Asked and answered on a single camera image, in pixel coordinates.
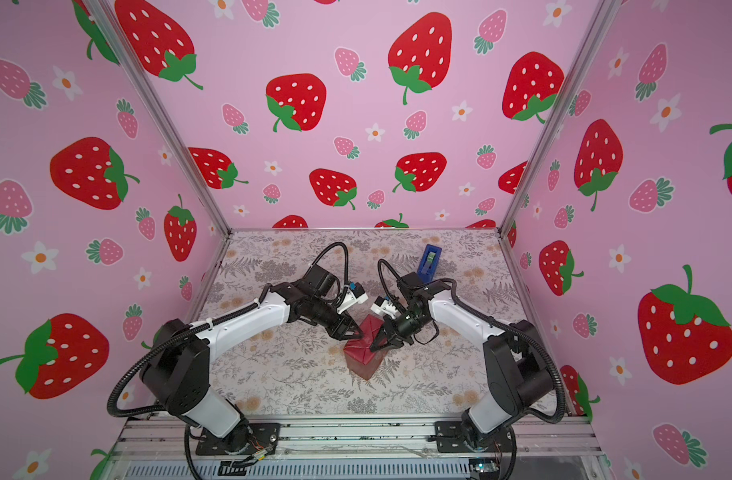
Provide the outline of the dark red wrapping paper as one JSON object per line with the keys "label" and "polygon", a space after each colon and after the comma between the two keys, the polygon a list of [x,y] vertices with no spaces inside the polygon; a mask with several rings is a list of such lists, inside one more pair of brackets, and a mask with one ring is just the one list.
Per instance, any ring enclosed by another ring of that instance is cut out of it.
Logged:
{"label": "dark red wrapping paper", "polygon": [[371,345],[374,342],[383,321],[368,315],[359,325],[363,337],[358,340],[349,340],[343,351],[348,369],[363,380],[370,380],[382,365],[387,351],[373,352]]}

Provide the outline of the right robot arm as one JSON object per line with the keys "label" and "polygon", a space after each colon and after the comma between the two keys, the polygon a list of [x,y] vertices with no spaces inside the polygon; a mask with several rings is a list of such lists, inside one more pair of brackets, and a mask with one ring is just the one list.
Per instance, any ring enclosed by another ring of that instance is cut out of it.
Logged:
{"label": "right robot arm", "polygon": [[372,351],[414,345],[425,326],[443,324],[482,352],[488,393],[462,414],[457,434],[468,448],[489,447],[527,415],[547,424],[563,420],[567,401],[561,374],[535,325],[527,320],[505,323],[484,313],[459,296],[457,282],[450,278],[423,283],[412,273],[399,279],[398,286],[402,299],[386,294],[371,307],[383,319]]}

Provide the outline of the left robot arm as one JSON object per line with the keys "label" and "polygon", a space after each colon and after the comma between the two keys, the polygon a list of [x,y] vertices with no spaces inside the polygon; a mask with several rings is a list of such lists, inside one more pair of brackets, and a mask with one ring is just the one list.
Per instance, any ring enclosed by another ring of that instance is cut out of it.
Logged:
{"label": "left robot arm", "polygon": [[252,443],[251,425],[212,387],[212,364],[251,337],[298,320],[323,327],[338,341],[360,339],[363,332],[348,311],[367,298],[361,284],[342,282],[314,266],[294,282],[266,285],[253,302],[216,319],[169,321],[151,350],[113,388],[107,411],[116,418],[165,411],[202,428],[218,448],[240,453]]}

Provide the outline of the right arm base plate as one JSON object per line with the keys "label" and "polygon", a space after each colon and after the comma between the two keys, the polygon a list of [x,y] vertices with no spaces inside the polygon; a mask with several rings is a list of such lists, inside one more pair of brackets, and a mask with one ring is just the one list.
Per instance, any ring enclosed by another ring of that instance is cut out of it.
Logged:
{"label": "right arm base plate", "polygon": [[517,449],[514,432],[499,429],[490,433],[479,433],[468,421],[438,421],[430,441],[441,453],[505,453]]}

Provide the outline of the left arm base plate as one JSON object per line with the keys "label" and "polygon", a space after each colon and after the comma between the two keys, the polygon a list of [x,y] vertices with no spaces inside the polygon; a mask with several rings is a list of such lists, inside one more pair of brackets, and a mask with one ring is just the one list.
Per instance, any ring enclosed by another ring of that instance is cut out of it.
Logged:
{"label": "left arm base plate", "polygon": [[203,428],[195,452],[198,456],[237,458],[273,455],[280,433],[280,423],[241,423],[224,438]]}

